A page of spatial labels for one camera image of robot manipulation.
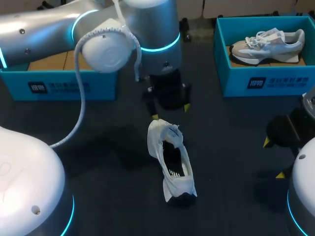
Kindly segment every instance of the shoe box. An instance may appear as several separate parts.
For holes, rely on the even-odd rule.
[[[116,99],[117,72],[94,72],[82,55],[79,58],[79,67],[87,100]],[[73,51],[9,67],[0,72],[0,77],[15,101],[80,100]]]
[[[243,65],[230,55],[229,46],[259,31],[277,28],[305,32],[298,63],[268,61]],[[218,18],[214,56],[224,97],[302,95],[315,85],[315,25],[308,16]]]

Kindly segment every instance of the cardboard box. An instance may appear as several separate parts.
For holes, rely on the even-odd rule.
[[[79,66],[86,100],[116,99],[117,72],[94,72],[80,55]],[[74,72],[73,52],[7,68],[0,76],[15,101],[75,101],[80,92]]]
[[[303,29],[305,46],[299,64],[272,62],[269,66],[239,66],[229,58],[228,45],[277,28],[284,32]],[[219,18],[214,55],[225,97],[302,95],[315,85],[315,25],[301,17]]]
[[[296,0],[205,0],[203,16],[216,18],[219,15],[224,17],[252,16],[271,14],[274,11],[287,13],[293,10],[293,1]]]

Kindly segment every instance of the floor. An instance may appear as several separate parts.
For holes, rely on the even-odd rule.
[[[212,44],[183,44],[183,81],[191,108],[160,117],[180,125],[194,172],[197,202],[171,208],[162,174],[146,147],[151,118],[141,102],[146,84],[133,80],[132,62],[119,74],[115,102],[88,102],[77,134],[56,152],[73,190],[78,236],[287,236],[285,180],[288,149],[263,149],[265,127],[287,114],[297,97],[223,98]],[[0,124],[48,144],[74,126],[78,102],[15,103],[0,83]]]

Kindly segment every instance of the shoe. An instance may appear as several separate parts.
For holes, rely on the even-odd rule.
[[[183,134],[177,125],[154,120],[148,130],[148,150],[162,166],[166,202],[186,204],[197,197],[189,157],[183,145]]]
[[[295,33],[284,33],[276,28],[258,32],[230,47],[232,55],[247,64],[257,65],[264,59],[281,62],[299,62],[299,54],[305,43],[305,33],[299,29]]]

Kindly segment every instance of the white cable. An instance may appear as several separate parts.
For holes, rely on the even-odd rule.
[[[105,33],[120,33],[120,34],[124,34],[129,40],[132,40],[136,50],[137,50],[137,60],[134,64],[134,73],[135,73],[135,80],[138,82],[140,79],[139,76],[139,66],[141,63],[141,58],[142,58],[142,52],[141,52],[141,47],[140,47],[140,43],[138,41],[138,39],[131,33],[131,31],[129,30],[129,28],[127,26],[124,26],[122,28],[105,28],[105,29],[99,29],[99,30],[95,30],[95,31],[91,31],[89,33],[87,33],[86,35],[84,35],[79,42],[77,43],[77,45],[75,46],[75,50],[74,50],[74,68],[75,68],[75,76],[77,79],[77,83],[79,85],[79,90],[80,90],[80,95],[81,95],[81,110],[80,110],[80,115],[78,118],[77,123],[75,124],[73,130],[61,141],[50,145],[51,148],[56,148],[62,144],[64,144],[65,142],[67,142],[69,139],[71,139],[74,134],[78,131],[83,117],[84,117],[84,113],[85,113],[85,92],[84,92],[84,86],[83,86],[83,82],[82,82],[82,78],[81,78],[81,74],[80,74],[80,68],[79,68],[79,55],[80,52],[82,50],[83,45],[89,41],[92,38],[104,35]]]
[[[118,19],[123,24],[123,26],[125,26],[126,25],[126,20],[125,20],[123,14],[122,14],[122,11],[120,9],[118,0],[112,0],[112,1],[113,1],[114,5],[115,5],[115,9],[116,9],[116,12],[117,12],[117,15],[118,15]]]

